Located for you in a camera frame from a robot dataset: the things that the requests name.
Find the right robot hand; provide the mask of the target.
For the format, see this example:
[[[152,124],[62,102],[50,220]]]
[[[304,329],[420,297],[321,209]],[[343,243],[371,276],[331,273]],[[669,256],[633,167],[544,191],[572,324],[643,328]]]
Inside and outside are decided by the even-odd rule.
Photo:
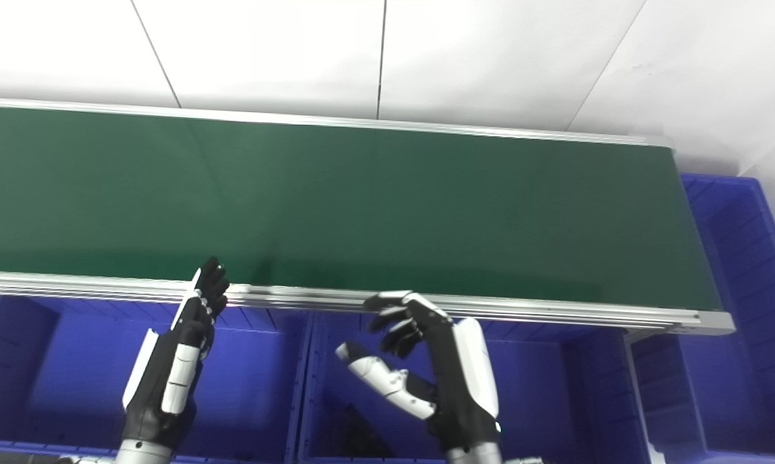
[[[406,358],[427,347],[435,382],[393,368],[364,344],[347,340],[335,355],[386,402],[424,421],[449,463],[500,463],[499,400],[487,341],[478,320],[454,321],[414,291],[382,291],[364,300],[385,330],[378,348]]]

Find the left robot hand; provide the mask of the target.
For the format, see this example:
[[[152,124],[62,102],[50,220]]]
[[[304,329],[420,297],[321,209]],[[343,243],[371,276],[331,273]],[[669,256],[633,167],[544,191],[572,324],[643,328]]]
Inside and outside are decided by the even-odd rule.
[[[179,451],[197,412],[194,391],[229,287],[222,262],[211,256],[185,288],[170,328],[146,330],[123,391],[117,462],[169,463]]]

